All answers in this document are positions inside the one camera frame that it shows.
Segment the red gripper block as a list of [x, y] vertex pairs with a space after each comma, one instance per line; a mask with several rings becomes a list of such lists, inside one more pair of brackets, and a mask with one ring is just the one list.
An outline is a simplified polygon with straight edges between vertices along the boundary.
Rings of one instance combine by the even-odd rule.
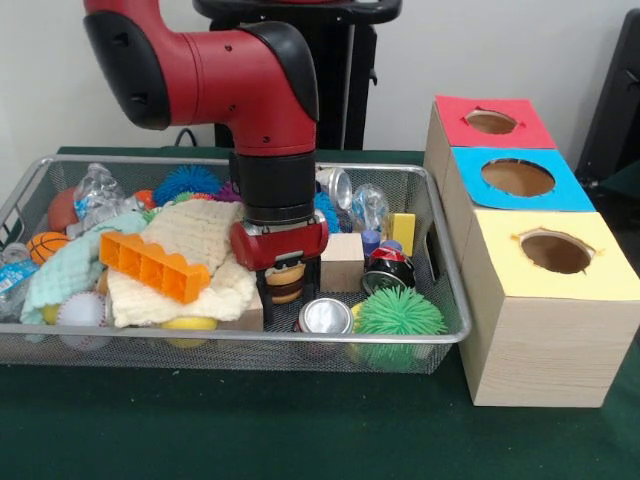
[[230, 229], [230, 244], [238, 264], [256, 272], [256, 288], [263, 307], [263, 320], [272, 321], [273, 299], [266, 271], [283, 264], [305, 261], [303, 300], [316, 299], [321, 258], [329, 240], [328, 222], [320, 211], [310, 220], [290, 225], [256, 225], [236, 222]]

